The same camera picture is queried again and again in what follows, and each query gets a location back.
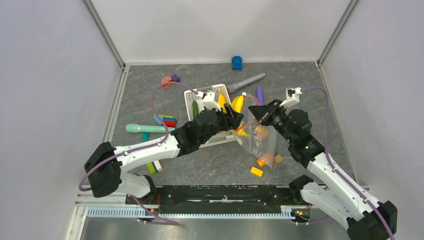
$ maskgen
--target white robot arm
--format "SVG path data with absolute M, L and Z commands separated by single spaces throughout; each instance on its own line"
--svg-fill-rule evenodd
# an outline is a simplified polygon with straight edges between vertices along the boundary
M 222 111 L 217 103 L 219 92 L 199 91 L 198 95 L 205 109 L 169 136 L 130 146 L 112 147 L 110 142 L 100 144 L 84 165 L 93 196 L 101 198 L 118 192 L 142 198 L 154 186 L 151 178 L 128 171 L 156 160 L 190 154 L 218 132 L 239 127 L 243 115 L 227 103 L 224 104 L 225 112 Z
M 390 202 L 381 203 L 364 190 L 337 165 L 325 148 L 311 135 L 312 123 L 308 114 L 286 109 L 299 103 L 302 89 L 286 89 L 285 101 L 275 99 L 265 106 L 250 106 L 249 110 L 264 126 L 273 126 L 289 143 L 288 150 L 296 162 L 321 179 L 331 193 L 323 190 L 310 177 L 303 175 L 289 186 L 297 198 L 323 210 L 339 222 L 352 240 L 385 240 L 389 237 L 380 213 L 392 233 L 396 232 L 396 207 Z

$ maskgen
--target plastic basket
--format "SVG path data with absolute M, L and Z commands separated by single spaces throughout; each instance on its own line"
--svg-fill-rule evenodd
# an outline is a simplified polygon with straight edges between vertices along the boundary
M 228 95 L 228 92 L 227 92 L 227 87 L 224 84 L 205 86 L 205 87 L 195 88 L 194 90 L 206 92 L 212 89 L 220 92 L 225 97 L 227 103 L 231 103 L 230 96 Z M 201 99 L 201 98 L 195 95 L 194 93 L 192 93 L 190 90 L 187 90 L 184 92 L 185 107 L 187 108 L 189 121 L 193 120 L 193 101 L 198 99 Z M 235 140 L 237 139 L 233 136 L 233 134 L 230 131 L 221 131 L 215 136 L 211 137 L 209 141 L 207 141 L 205 144 L 202 144 L 200 147 L 204 148 L 204 147 L 209 147 L 213 145 L 228 143 Z

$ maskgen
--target green block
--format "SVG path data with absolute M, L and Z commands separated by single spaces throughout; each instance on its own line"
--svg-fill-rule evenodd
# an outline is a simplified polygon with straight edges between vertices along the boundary
M 153 166 L 151 162 L 147 163 L 147 168 L 151 174 L 156 174 L 155 167 Z

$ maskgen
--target gray tube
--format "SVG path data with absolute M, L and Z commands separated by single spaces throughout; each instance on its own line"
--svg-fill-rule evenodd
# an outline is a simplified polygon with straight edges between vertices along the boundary
M 241 88 L 244 88 L 244 87 L 246 87 L 247 85 L 252 84 L 252 83 L 254 83 L 254 82 L 258 81 L 258 80 L 261 80 L 261 79 L 263 79 L 264 77 L 265 77 L 265 72 L 260 73 L 260 74 L 258 74 L 258 75 L 254 75 L 254 76 L 252 76 L 252 77 L 249 77 L 248 79 L 243 80 L 243 81 L 241 81 L 241 82 L 230 84 L 230 85 L 228 85 L 226 88 L 228 89 L 228 92 L 229 92 L 230 94 L 233 94 L 233 93 L 235 93 L 237 90 L 239 90 L 239 89 L 241 89 Z

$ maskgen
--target gray marble floor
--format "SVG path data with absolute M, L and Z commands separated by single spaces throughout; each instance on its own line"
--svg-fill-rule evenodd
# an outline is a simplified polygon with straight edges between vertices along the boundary
M 163 76 L 177 74 L 184 83 L 192 88 L 215 84 L 229 85 L 259 73 L 266 77 L 257 83 L 230 94 L 230 98 L 247 92 L 256 95 L 256 87 L 264 90 L 265 102 L 275 98 L 285 99 L 285 88 L 323 86 L 318 69 L 313 62 L 270 62 L 245 63 L 242 70 L 232 70 L 231 64 L 182 64 L 131 66 L 126 80 L 120 105 L 112 145 L 133 145 L 142 141 L 141 133 L 128 133 L 126 124 L 156 125 L 150 108 L 152 91 L 160 84 Z M 183 97 L 185 89 L 171 85 L 161 89 L 155 97 L 155 107 L 164 115 L 177 118 L 177 127 L 188 121 Z M 322 142 L 325 115 L 325 98 L 322 92 L 308 92 L 300 97 L 295 106 L 308 112 L 313 124 L 311 133 Z M 337 163 L 352 176 L 336 121 L 331 115 L 328 123 L 329 151 Z M 151 133 L 150 140 L 162 134 Z M 300 175 L 306 174 L 318 183 L 317 177 L 310 174 L 295 162 L 287 143 L 278 136 L 275 154 L 281 154 L 284 162 L 274 168 L 262 167 L 262 177 L 250 173 L 252 166 L 257 167 L 257 158 L 245 151 L 236 141 L 201 148 L 189 155 L 175 159 L 164 159 L 160 163 L 163 171 L 152 176 L 156 185 L 222 185 L 222 184 L 279 184 L 286 185 Z M 135 168 L 131 173 L 149 174 L 145 165 Z

